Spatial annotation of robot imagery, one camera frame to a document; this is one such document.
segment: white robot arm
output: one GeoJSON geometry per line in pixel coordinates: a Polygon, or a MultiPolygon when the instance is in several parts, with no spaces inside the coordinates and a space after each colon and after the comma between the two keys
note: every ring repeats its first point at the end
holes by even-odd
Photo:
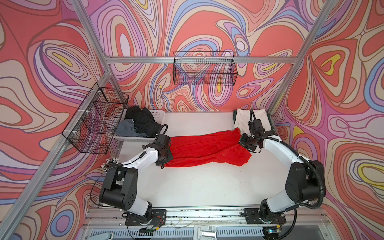
{"type": "Polygon", "coordinates": [[[262,222],[271,222],[282,212],[296,209],[299,206],[306,206],[311,209],[319,208],[325,196],[322,163],[310,161],[308,158],[301,156],[290,145],[283,142],[275,132],[265,131],[261,121],[255,119],[252,110],[248,126],[251,136],[244,133],[239,144],[251,152],[254,152],[257,146],[265,148],[290,169],[285,183],[285,190],[271,198],[264,199],[257,216],[254,217],[262,222]],[[315,205],[306,203],[316,199],[315,205]]]}
{"type": "Polygon", "coordinates": [[[137,197],[137,175],[153,163],[164,168],[173,156],[169,149],[170,138],[164,134],[158,134],[153,143],[142,147],[143,151],[134,158],[110,166],[100,190],[99,201],[141,216],[141,223],[147,223],[152,218],[152,205],[137,197]]]}
{"type": "MultiPolygon", "coordinates": [[[[320,207],[325,195],[323,165],[319,161],[310,161],[298,154],[275,132],[264,131],[259,119],[252,120],[251,117],[248,125],[251,136],[244,133],[239,144],[251,152],[254,152],[257,146],[269,150],[282,164],[290,168],[290,171],[285,190],[271,198],[264,199],[257,214],[246,216],[257,218],[262,223],[271,223],[281,216],[282,212],[296,209],[299,206],[312,209],[320,207]],[[317,199],[315,205],[306,203],[306,201],[315,199],[317,199]]],[[[142,223],[149,222],[152,218],[152,205],[136,196],[137,174],[153,163],[163,168],[164,164],[173,159],[169,148],[170,138],[159,134],[153,143],[143,146],[140,154],[121,165],[111,166],[100,191],[99,201],[136,214],[142,223]]]]}

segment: clothing pile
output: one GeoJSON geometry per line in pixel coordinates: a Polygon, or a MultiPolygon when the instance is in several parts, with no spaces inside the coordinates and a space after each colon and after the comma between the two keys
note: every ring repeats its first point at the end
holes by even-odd
{"type": "Polygon", "coordinates": [[[215,132],[202,136],[171,137],[173,160],[166,167],[193,167],[210,162],[242,166],[251,154],[239,144],[240,130],[215,132]]]}
{"type": "Polygon", "coordinates": [[[116,129],[116,135],[122,137],[156,137],[161,124],[155,122],[152,113],[147,109],[133,106],[127,109],[124,120],[116,129]]]}

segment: metal mesh basket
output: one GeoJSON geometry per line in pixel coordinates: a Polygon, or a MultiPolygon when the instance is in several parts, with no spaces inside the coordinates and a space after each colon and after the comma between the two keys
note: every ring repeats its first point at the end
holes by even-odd
{"type": "Polygon", "coordinates": [[[230,51],[174,52],[174,84],[234,86],[237,78],[234,54],[230,51]]]}
{"type": "Polygon", "coordinates": [[[83,153],[107,154],[128,95],[114,88],[98,88],[80,120],[63,135],[83,153]]]}
{"type": "Polygon", "coordinates": [[[81,119],[73,128],[68,140],[83,153],[107,154],[113,134],[92,133],[89,131],[84,119],[81,119]]]}

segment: psychedelic wall pattern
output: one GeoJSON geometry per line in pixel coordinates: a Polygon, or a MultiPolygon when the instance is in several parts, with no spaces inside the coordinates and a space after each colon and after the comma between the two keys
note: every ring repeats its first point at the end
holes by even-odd
{"type": "MultiPolygon", "coordinates": [[[[109,56],[173,56],[226,51],[236,56],[296,56],[322,0],[95,0],[86,9],[109,56]]],[[[265,108],[289,66],[238,64],[235,86],[174,86],[172,64],[114,64],[130,105],[165,111],[265,108]]]]}
{"type": "Polygon", "coordinates": [[[324,164],[341,239],[384,239],[383,38],[383,1],[339,1],[273,114],[284,141],[324,164]]]}
{"type": "Polygon", "coordinates": [[[164,111],[233,111],[250,101],[255,109],[266,108],[289,69],[289,64],[246,64],[234,86],[175,86],[173,64],[142,64],[136,70],[115,64],[113,73],[129,105],[164,111]]]}
{"type": "MultiPolygon", "coordinates": [[[[69,0],[0,1],[0,220],[102,74],[69,0]]],[[[106,157],[69,147],[15,239],[73,239],[106,157]]]]}

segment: aluminum frame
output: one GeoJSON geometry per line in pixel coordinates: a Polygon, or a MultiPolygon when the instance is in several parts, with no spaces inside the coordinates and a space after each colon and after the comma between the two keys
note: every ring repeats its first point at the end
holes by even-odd
{"type": "MultiPolygon", "coordinates": [[[[166,209],[166,224],[164,227],[184,227],[192,223],[208,224],[215,227],[244,226],[246,220],[240,212],[244,208],[259,208],[260,205],[217,206],[217,207],[154,207],[166,209]]],[[[86,215],[84,226],[118,227],[124,225],[120,209],[99,208],[90,209],[86,215]]],[[[324,209],[297,209],[297,225],[330,225],[330,220],[324,209]]],[[[293,210],[285,214],[287,224],[293,222],[293,210]]],[[[250,224],[252,226],[274,226],[276,224],[250,224]]]]}
{"type": "MultiPolygon", "coordinates": [[[[111,72],[105,72],[100,78],[99,85],[105,86],[108,82],[108,79],[111,78],[111,72]]],[[[72,129],[75,124],[80,120],[83,111],[88,107],[89,103],[92,101],[94,95],[96,94],[96,89],[92,89],[88,97],[84,100],[82,105],[79,107],[79,110],[74,114],[71,122],[68,124],[66,129],[72,129]]],[[[56,141],[52,150],[49,152],[47,157],[44,159],[42,164],[39,166],[31,180],[25,186],[24,190],[17,198],[15,203],[12,205],[11,209],[7,212],[0,224],[0,239],[6,240],[10,239],[13,233],[16,231],[17,227],[23,220],[24,216],[31,207],[33,201],[36,199],[37,195],[40,193],[48,177],[51,175],[56,164],[59,162],[60,158],[64,154],[65,150],[69,146],[70,142],[61,134],[59,139],[56,141]]]]}
{"type": "MultiPolygon", "coordinates": [[[[321,8],[318,17],[315,20],[314,25],[310,29],[308,36],[303,42],[297,57],[235,57],[235,63],[291,63],[293,67],[287,73],[287,77],[279,87],[277,93],[274,96],[272,104],[267,109],[273,109],[275,105],[279,103],[279,99],[285,94],[286,87],[293,80],[295,74],[299,71],[300,63],[303,61],[305,54],[309,50],[309,47],[313,43],[317,36],[318,31],[323,26],[326,18],[332,10],[332,7],[338,0],[326,0],[321,8]]],[[[173,57],[109,57],[105,55],[100,42],[96,36],[96,33],[92,27],[89,16],[86,9],[81,3],[81,0],[72,0],[73,7],[79,17],[81,24],[84,27],[86,34],[89,36],[91,44],[94,46],[96,54],[101,62],[105,72],[99,81],[100,86],[105,86],[110,80],[114,88],[120,90],[115,75],[110,69],[111,63],[172,63],[173,57]]],[[[85,110],[89,102],[84,101],[84,104],[80,107],[80,110],[85,110]]],[[[71,124],[76,124],[78,115],[73,117],[71,124]]],[[[8,240],[12,237],[13,233],[17,229],[18,225],[22,221],[25,214],[28,212],[31,204],[36,199],[36,196],[40,193],[46,180],[52,173],[54,167],[60,160],[61,156],[68,147],[69,141],[63,136],[59,138],[52,150],[49,152],[43,163],[37,169],[32,179],[28,182],[23,192],[17,198],[16,202],[12,205],[11,209],[7,212],[0,224],[0,240],[8,240]]]]}
{"type": "Polygon", "coordinates": [[[296,64],[292,65],[290,69],[287,72],[286,77],[284,78],[283,82],[277,89],[276,94],[273,97],[273,100],[271,104],[267,107],[266,112],[271,113],[273,109],[277,107],[278,104],[280,104],[281,99],[284,97],[286,93],[286,89],[289,86],[289,84],[293,81],[296,74],[301,71],[301,63],[304,61],[305,55],[308,53],[312,43],[314,42],[315,38],[317,37],[319,31],[323,27],[325,21],[327,20],[327,17],[331,13],[333,7],[339,0],[326,0],[323,7],[320,9],[319,15],[315,19],[311,29],[308,32],[307,37],[305,38],[299,53],[297,54],[297,61],[296,64]]]}
{"type": "MultiPolygon", "coordinates": [[[[107,56],[106,62],[113,63],[173,63],[174,58],[166,57],[114,57],[107,56]]],[[[296,63],[297,57],[233,57],[235,63],[296,63]]]]}

